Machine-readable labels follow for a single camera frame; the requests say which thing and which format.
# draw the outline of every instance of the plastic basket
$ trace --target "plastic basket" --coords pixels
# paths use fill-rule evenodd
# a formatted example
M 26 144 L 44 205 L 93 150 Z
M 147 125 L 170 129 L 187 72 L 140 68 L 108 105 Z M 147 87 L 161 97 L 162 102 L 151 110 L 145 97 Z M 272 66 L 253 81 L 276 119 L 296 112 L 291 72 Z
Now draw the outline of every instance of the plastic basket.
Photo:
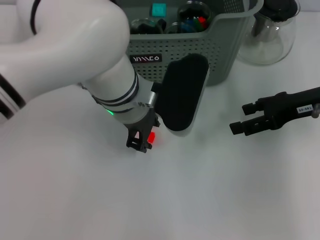
M 178 8 L 187 0 L 118 0 L 129 22 L 149 18 L 153 3 L 167 4 L 164 18 L 168 25 L 177 21 Z M 229 75 L 239 51 L 249 18 L 263 6 L 264 0 L 201 0 L 216 14 L 209 28 L 198 33 L 131 35 L 128 56 L 161 55 L 161 62 L 133 63 L 145 79 L 161 83 L 168 64 L 192 53 L 207 57 L 210 65 L 208 85 L 223 82 Z

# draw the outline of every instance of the green light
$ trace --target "green light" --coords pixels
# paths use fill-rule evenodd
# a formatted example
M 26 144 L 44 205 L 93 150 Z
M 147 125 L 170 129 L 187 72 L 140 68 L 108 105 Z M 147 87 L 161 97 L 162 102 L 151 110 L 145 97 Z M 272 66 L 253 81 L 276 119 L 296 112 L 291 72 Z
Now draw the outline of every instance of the green light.
M 112 111 L 106 110 L 107 112 L 109 112 L 112 116 L 115 115 Z

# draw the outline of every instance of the teal block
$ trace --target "teal block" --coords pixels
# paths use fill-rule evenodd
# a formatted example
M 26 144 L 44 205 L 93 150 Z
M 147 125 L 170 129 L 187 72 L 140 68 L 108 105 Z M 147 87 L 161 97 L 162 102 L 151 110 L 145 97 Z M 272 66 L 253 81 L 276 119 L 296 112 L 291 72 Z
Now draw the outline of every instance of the teal block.
M 152 17 L 164 18 L 167 15 L 167 4 L 154 3 L 152 4 Z

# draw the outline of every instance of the black pad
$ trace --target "black pad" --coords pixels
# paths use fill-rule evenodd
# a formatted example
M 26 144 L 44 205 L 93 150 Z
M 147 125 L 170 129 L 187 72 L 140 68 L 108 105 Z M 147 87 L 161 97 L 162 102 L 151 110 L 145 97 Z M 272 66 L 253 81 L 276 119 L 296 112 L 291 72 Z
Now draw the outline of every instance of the black pad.
M 154 106 L 168 129 L 179 132 L 191 125 L 208 70 L 208 60 L 200 54 L 169 64 Z

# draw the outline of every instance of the label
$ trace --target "label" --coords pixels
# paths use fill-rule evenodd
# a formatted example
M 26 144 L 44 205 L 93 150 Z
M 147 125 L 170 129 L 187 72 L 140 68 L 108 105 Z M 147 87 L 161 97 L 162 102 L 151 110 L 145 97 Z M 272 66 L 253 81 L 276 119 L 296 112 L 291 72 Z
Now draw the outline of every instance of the label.
M 298 114 L 303 114 L 307 112 L 312 112 L 314 110 L 314 107 L 312 105 L 308 105 L 308 106 L 298 107 L 296 110 L 298 111 Z
M 130 55 L 130 61 L 132 64 L 161 63 L 162 54 Z

